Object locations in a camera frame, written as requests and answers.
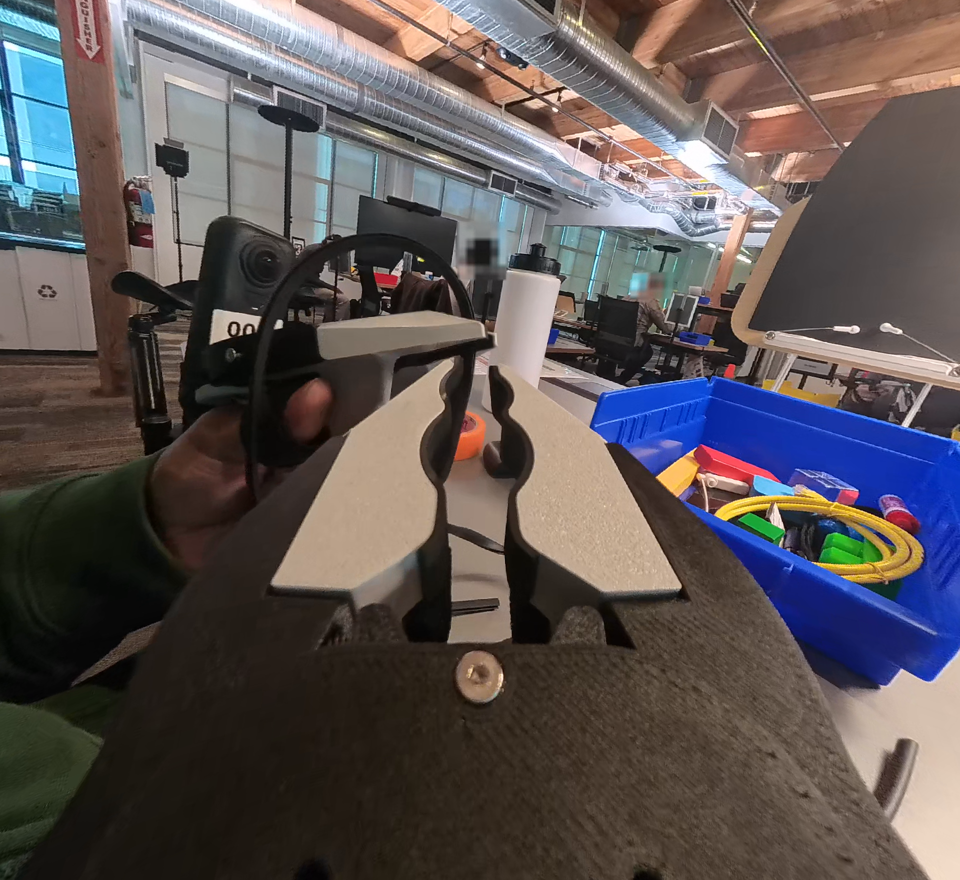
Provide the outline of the clear plastic cube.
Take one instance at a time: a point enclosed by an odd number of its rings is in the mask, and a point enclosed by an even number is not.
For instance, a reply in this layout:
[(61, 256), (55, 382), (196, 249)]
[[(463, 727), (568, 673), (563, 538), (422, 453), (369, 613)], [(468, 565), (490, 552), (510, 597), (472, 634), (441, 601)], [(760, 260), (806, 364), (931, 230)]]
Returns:
[(852, 506), (859, 500), (860, 492), (855, 484), (833, 474), (810, 468), (793, 471), (787, 485), (793, 490), (809, 490), (828, 502)]

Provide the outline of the bright green toy brick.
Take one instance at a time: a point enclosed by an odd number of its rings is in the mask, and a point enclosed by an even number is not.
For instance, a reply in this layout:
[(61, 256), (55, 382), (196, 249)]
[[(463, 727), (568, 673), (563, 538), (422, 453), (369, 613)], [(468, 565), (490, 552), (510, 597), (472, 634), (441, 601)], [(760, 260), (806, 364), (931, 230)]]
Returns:
[(837, 531), (823, 539), (818, 558), (822, 565), (879, 564), (882, 560), (882, 551), (871, 541)]

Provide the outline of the yellow block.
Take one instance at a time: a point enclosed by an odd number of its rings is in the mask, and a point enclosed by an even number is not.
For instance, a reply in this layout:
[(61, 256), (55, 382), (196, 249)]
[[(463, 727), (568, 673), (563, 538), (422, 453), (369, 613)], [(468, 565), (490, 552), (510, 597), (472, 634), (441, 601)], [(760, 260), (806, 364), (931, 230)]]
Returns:
[(685, 492), (696, 482), (699, 469), (700, 464), (695, 452), (690, 452), (665, 467), (657, 474), (656, 479), (672, 495), (682, 499)]

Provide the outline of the yellow bin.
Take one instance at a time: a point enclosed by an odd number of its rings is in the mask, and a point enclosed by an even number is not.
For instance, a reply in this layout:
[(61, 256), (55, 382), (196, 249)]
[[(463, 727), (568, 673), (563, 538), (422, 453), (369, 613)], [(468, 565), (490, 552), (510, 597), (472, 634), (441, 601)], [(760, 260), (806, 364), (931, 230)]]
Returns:
[(777, 393), (831, 409), (836, 409), (841, 400), (840, 394), (809, 391), (786, 381), (780, 386)]

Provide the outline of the red marker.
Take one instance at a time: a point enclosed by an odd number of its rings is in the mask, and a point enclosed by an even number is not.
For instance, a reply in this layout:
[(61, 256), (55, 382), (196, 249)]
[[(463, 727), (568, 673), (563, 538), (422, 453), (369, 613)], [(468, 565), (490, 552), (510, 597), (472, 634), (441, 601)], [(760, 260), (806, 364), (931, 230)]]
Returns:
[(921, 522), (903, 498), (895, 494), (884, 494), (878, 498), (877, 507), (886, 522), (913, 537), (918, 536)]

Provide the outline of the orange tape roll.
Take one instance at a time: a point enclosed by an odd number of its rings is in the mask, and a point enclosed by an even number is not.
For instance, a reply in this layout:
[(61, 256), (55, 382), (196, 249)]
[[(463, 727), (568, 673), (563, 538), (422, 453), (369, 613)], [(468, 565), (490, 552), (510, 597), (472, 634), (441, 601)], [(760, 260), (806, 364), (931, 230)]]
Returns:
[(454, 462), (460, 463), (481, 456), (486, 443), (486, 433), (484, 418), (475, 412), (467, 411), (462, 419)]

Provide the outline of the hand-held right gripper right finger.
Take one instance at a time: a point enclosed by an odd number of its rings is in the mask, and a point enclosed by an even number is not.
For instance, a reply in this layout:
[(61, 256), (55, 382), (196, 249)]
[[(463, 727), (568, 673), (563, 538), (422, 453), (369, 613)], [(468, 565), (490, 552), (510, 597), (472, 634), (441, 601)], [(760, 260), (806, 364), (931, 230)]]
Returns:
[(487, 373), (500, 425), (487, 474), (511, 482), (503, 548), (511, 640), (549, 642), (571, 610), (673, 601), (682, 582), (611, 448), (505, 365)]

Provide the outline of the red block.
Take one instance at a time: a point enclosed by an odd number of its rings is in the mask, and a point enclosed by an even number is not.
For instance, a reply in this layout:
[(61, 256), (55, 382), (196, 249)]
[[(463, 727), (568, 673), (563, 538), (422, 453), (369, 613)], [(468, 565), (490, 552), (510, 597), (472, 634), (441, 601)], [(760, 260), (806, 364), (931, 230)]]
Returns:
[(744, 483), (750, 487), (757, 477), (778, 482), (778, 478), (762, 467), (701, 444), (693, 450), (701, 473)]

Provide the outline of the blue plastic bin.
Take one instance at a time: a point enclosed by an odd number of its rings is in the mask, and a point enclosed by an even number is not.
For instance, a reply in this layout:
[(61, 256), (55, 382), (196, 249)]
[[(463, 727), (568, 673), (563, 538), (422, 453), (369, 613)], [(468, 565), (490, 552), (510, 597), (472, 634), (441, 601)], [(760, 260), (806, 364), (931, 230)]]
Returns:
[(795, 468), (851, 482), (858, 502), (901, 497), (920, 522), (924, 560), (895, 599), (844, 582), (697, 507), (794, 636), (879, 685), (900, 670), (931, 682), (959, 643), (958, 443), (720, 378), (608, 391), (591, 428), (661, 473), (705, 444), (784, 482)]

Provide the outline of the silver ventilation duct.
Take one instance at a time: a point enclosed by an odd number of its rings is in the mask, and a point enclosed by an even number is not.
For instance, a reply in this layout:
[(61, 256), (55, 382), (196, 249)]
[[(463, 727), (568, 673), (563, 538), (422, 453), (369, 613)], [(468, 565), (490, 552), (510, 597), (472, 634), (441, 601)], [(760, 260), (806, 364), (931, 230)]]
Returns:
[(593, 158), (342, 25), (284, 0), (124, 0), (142, 31), (379, 124), (470, 154), (588, 207), (613, 193)]

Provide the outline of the black monitor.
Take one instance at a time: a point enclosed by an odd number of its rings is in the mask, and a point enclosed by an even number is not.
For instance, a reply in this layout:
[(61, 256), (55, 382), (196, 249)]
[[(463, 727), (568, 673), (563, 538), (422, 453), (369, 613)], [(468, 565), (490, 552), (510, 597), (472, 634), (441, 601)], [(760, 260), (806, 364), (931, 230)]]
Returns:
[[(357, 236), (390, 235), (415, 241), (452, 265), (457, 237), (454, 219), (363, 195), (358, 200), (356, 226)], [(369, 243), (354, 249), (353, 262), (358, 269), (369, 267), (389, 273), (402, 262), (403, 255), (396, 247)]]

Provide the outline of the black office chair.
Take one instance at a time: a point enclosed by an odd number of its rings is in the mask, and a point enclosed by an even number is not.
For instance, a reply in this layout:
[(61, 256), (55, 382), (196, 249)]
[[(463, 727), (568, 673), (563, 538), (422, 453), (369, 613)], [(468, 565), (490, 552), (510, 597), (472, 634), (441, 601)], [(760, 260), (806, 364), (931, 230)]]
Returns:
[(593, 338), (598, 377), (613, 381), (634, 354), (639, 310), (636, 300), (599, 296)]

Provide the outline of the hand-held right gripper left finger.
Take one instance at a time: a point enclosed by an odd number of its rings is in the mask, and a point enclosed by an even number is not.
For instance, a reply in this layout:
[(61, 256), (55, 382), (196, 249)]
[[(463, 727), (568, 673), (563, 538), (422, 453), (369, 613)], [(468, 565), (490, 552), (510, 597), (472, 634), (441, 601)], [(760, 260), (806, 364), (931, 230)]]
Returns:
[(448, 358), (348, 432), (272, 576), (272, 593), (338, 601), (354, 613), (383, 606), (414, 642), (449, 640), (445, 485), (454, 394)]

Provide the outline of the red fire extinguisher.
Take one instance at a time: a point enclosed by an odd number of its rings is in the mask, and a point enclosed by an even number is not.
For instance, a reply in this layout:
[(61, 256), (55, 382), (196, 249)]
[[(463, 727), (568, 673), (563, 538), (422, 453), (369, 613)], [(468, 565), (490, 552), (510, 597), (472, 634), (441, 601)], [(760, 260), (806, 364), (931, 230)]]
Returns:
[(152, 250), (155, 246), (156, 206), (152, 187), (149, 175), (128, 178), (123, 186), (126, 236), (128, 244), (135, 249)]

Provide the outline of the white board stand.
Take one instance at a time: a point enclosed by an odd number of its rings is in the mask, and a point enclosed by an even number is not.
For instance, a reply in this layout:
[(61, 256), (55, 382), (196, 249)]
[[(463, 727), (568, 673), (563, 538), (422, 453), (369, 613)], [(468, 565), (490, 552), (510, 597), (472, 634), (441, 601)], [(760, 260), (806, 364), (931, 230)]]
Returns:
[(905, 342), (907, 353), (893, 352), (886, 341), (882, 341), (880, 348), (857, 345), (853, 338), (861, 332), (857, 325), (768, 331), (762, 335), (759, 343), (763, 348), (786, 354), (790, 358), (790, 364), (793, 364), (796, 358), (803, 357), (839, 367), (849, 367), (852, 370), (886, 374), (904, 384), (921, 384), (914, 402), (906, 408), (899, 422), (904, 428), (914, 426), (933, 389), (958, 394), (957, 359), (907, 334), (905, 330), (890, 322), (879, 325), (879, 334), (887, 340)]

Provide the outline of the small black studio light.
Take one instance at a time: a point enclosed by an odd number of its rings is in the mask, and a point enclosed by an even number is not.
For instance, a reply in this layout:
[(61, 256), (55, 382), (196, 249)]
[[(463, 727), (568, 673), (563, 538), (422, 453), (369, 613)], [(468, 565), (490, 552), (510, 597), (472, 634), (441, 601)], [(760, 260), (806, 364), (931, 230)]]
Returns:
[(182, 283), (186, 277), (179, 188), (181, 181), (189, 174), (189, 154), (182, 142), (165, 138), (163, 142), (154, 145), (154, 160), (170, 179), (177, 281)]

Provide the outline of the person's green sweater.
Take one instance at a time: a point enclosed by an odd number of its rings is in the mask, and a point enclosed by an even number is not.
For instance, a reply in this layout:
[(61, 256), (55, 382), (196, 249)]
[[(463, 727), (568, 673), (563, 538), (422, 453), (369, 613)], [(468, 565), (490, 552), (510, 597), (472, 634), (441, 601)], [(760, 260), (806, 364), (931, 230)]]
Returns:
[(79, 687), (1, 706), (1, 877), (18, 878), (103, 743), (113, 694)]

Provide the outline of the white water bottle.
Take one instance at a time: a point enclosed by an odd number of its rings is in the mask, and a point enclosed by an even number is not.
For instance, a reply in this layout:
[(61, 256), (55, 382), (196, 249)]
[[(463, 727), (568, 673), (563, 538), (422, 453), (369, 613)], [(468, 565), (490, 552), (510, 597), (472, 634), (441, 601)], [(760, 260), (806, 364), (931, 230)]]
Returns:
[(542, 243), (532, 243), (527, 252), (510, 257), (488, 369), (507, 367), (533, 389), (539, 387), (560, 288), (560, 263), (547, 256)]

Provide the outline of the wooden post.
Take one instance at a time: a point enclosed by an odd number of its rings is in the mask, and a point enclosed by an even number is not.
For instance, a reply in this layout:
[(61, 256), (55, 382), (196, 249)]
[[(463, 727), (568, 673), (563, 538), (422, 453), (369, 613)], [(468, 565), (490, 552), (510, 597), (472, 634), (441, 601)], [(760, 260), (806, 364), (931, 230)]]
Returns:
[(97, 394), (130, 391), (127, 347), (129, 305), (111, 289), (115, 274), (130, 265), (125, 182), (114, 49), (108, 0), (98, 0), (104, 63), (78, 56), (69, 0), (54, 0), (68, 111), (74, 140), (79, 212), (97, 340), (100, 384)]

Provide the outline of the person's left hand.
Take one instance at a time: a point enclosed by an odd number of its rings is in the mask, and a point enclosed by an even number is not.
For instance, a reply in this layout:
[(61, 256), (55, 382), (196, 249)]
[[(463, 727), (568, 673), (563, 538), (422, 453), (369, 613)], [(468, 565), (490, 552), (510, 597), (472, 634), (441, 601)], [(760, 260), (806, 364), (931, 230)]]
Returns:
[(200, 571), (253, 508), (241, 406), (203, 414), (159, 455), (147, 484), (150, 525), (174, 566)]

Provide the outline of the white recycling cabinet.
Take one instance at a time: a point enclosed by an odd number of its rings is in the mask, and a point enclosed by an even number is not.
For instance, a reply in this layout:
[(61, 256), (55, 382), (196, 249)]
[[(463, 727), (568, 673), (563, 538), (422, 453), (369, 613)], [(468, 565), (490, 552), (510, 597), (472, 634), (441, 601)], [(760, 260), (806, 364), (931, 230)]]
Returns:
[(84, 254), (26, 245), (1, 250), (1, 349), (95, 354)]

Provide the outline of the black tripod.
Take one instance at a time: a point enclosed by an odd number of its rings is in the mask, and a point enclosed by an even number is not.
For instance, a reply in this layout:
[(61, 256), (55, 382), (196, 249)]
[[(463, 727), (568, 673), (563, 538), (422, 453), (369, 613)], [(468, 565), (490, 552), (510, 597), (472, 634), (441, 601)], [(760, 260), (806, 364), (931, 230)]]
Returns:
[(114, 294), (146, 305), (145, 311), (132, 314), (126, 324), (134, 419), (146, 456), (158, 453), (174, 440), (157, 328), (192, 311), (197, 286), (196, 279), (162, 286), (134, 270), (119, 271), (111, 279)]

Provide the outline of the person's left forearm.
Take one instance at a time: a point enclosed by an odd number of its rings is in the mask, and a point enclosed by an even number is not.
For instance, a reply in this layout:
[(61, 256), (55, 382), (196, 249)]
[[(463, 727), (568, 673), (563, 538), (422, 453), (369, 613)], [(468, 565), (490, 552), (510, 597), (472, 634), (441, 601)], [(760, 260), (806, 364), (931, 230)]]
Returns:
[(156, 455), (1, 497), (1, 696), (59, 694), (187, 584), (156, 534)]

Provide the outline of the brown jacket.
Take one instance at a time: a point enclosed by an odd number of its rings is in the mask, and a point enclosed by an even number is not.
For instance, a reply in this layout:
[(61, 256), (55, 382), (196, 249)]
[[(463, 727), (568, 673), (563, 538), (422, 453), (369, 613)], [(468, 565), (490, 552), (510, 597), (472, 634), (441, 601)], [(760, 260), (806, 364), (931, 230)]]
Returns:
[(399, 315), (423, 311), (461, 316), (447, 280), (428, 279), (414, 272), (403, 273), (390, 293), (389, 313)]

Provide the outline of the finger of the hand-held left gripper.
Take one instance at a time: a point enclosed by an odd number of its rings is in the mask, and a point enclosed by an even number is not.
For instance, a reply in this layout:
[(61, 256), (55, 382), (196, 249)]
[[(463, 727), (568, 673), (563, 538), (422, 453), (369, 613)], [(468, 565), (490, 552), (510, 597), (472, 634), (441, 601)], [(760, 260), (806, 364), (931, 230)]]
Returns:
[(427, 367), (496, 344), (481, 321), (432, 310), (325, 323), (316, 335), (318, 378), (333, 394), (327, 426), (334, 436), (389, 402), (398, 363)]

